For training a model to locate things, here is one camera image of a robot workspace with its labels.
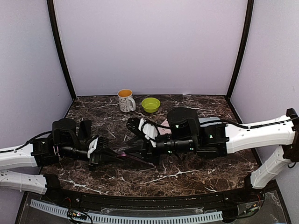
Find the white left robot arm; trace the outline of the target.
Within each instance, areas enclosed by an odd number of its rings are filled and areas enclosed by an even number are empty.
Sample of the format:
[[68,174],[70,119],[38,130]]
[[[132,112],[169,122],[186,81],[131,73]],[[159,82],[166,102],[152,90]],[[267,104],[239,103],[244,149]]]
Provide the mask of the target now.
[[92,122],[73,119],[53,122],[52,130],[41,133],[17,147],[0,151],[1,188],[29,191],[45,195],[55,203],[63,203],[66,193],[58,177],[52,174],[29,175],[14,172],[14,168],[45,167],[57,164],[64,157],[86,161],[90,171],[98,166],[121,162],[121,156],[108,148],[108,139],[91,135]]

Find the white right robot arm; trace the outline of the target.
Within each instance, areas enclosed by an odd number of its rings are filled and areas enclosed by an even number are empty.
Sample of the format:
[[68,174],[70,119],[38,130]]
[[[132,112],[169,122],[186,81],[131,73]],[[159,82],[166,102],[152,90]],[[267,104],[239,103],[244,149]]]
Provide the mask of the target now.
[[161,126],[146,119],[131,118],[127,128],[143,143],[124,151],[145,163],[158,165],[161,155],[195,153],[213,159],[265,146],[276,146],[270,158],[247,175],[238,198],[249,202],[256,190],[263,189],[286,167],[299,161],[299,117],[292,108],[276,119],[241,125],[220,118],[199,118],[194,109],[176,107],[167,114],[170,131],[161,134]]

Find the pink phone case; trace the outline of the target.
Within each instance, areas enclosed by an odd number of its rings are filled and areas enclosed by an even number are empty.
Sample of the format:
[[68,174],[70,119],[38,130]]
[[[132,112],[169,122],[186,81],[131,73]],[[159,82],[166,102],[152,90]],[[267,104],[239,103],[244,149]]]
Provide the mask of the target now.
[[[169,127],[169,123],[168,123],[167,120],[164,120],[160,125],[161,126],[165,126],[165,127]],[[158,127],[158,130],[159,130],[159,132],[160,132],[161,135],[170,134],[171,133],[170,129],[163,128],[163,127]]]

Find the clear purple phone case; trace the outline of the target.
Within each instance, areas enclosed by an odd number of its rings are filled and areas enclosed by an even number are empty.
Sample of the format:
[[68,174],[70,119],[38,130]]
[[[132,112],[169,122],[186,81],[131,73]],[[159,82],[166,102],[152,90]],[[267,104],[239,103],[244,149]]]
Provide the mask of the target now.
[[122,159],[124,163],[128,164],[128,166],[134,169],[146,170],[156,168],[156,166],[152,163],[146,162],[141,158],[130,154],[121,153],[120,155],[118,155],[118,158]]

